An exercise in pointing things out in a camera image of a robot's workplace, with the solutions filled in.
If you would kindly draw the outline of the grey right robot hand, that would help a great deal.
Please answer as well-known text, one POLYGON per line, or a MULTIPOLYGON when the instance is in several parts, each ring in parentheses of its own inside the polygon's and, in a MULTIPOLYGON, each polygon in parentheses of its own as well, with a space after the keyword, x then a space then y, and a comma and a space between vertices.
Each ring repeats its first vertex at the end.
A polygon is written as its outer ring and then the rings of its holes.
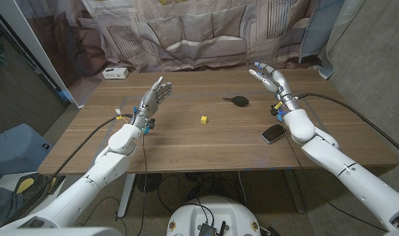
POLYGON ((287 79, 279 70, 260 62, 255 62, 255 66, 260 71, 250 69, 249 73, 258 79, 267 90, 273 92, 288 111, 300 108, 297 100, 292 95, 292 90, 288 85, 287 79))

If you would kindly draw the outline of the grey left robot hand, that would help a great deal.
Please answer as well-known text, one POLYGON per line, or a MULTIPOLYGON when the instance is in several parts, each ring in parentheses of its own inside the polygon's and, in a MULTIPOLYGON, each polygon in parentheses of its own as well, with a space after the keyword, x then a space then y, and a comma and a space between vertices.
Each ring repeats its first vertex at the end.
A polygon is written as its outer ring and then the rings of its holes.
POLYGON ((163 77, 160 77, 140 99, 138 108, 129 121, 130 125, 142 130, 154 116, 162 101, 172 93, 171 82, 162 83, 162 80, 163 77))

